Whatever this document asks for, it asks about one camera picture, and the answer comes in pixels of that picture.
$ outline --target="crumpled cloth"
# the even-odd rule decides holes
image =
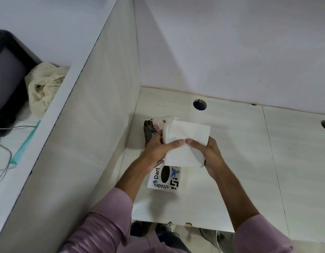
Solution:
[[[43,62],[25,76],[30,110],[37,118],[43,118],[67,72],[65,67]]]

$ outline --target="pink shirt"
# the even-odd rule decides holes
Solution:
[[[160,242],[153,231],[146,237],[129,236],[133,203],[118,188],[113,188],[64,244],[61,253],[185,253]],[[289,238],[262,215],[245,221],[234,237],[237,253],[288,253],[293,246]]]

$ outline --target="dark pants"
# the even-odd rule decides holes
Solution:
[[[190,250],[185,246],[182,240],[174,235],[168,228],[163,225],[158,225],[155,230],[157,237],[160,242],[164,242],[167,246],[174,249],[181,249],[188,253],[191,253]],[[143,228],[139,222],[134,222],[131,225],[131,236],[143,237]]]

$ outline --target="rolled-up sleeve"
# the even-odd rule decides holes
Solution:
[[[130,197],[112,188],[68,238],[61,252],[116,252],[121,242],[128,243],[132,209]]]
[[[236,231],[234,246],[237,253],[289,253],[290,239],[262,215],[246,220]]]

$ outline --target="person's right hand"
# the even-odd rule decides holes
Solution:
[[[221,156],[221,152],[217,147],[215,139],[209,137],[207,146],[200,144],[199,142],[190,138],[186,139],[185,142],[191,147],[198,149],[205,157],[205,167],[208,174],[216,179],[220,168],[226,165],[224,159]]]

